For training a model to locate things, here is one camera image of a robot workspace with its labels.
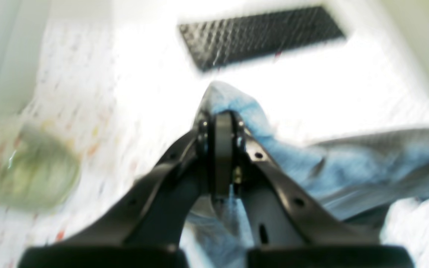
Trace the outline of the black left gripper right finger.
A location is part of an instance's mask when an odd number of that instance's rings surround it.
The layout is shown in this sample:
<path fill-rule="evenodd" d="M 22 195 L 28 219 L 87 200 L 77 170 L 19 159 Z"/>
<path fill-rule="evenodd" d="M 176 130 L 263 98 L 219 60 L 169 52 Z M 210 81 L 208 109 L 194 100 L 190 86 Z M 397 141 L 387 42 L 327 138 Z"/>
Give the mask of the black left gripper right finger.
<path fill-rule="evenodd" d="M 222 197 L 240 197 L 255 241 L 249 268 L 412 268 L 407 251 L 383 246 L 336 220 L 222 113 Z"/>

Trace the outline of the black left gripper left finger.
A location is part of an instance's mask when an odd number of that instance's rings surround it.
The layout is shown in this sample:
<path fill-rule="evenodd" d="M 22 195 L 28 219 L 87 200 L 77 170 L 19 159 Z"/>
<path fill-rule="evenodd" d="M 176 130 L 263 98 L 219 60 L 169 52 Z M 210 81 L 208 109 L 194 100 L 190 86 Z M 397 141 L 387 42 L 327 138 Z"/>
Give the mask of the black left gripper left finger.
<path fill-rule="evenodd" d="M 222 197 L 222 114 L 201 112 L 152 171 L 99 220 L 51 246 L 29 248 L 20 268 L 187 268 L 179 247 L 201 196 Z"/>

